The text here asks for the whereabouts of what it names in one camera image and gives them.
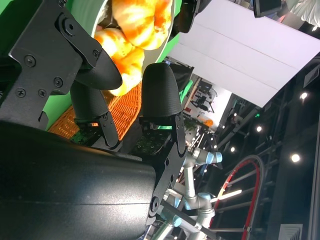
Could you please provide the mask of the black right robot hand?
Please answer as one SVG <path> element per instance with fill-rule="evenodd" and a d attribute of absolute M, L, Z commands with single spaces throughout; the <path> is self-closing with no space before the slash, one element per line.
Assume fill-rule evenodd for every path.
<path fill-rule="evenodd" d="M 0 15 L 0 237 L 135 240 L 156 219 L 187 155 L 172 69 L 142 79 L 151 151 L 121 142 L 103 91 L 112 59 L 63 0 L 12 0 Z"/>

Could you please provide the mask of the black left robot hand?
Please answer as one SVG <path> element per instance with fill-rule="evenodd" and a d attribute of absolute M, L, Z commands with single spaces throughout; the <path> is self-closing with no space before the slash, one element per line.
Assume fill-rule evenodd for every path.
<path fill-rule="evenodd" d="M 200 0 L 183 0 L 178 16 L 178 30 L 188 33 L 193 25 L 194 18 L 198 14 Z"/>

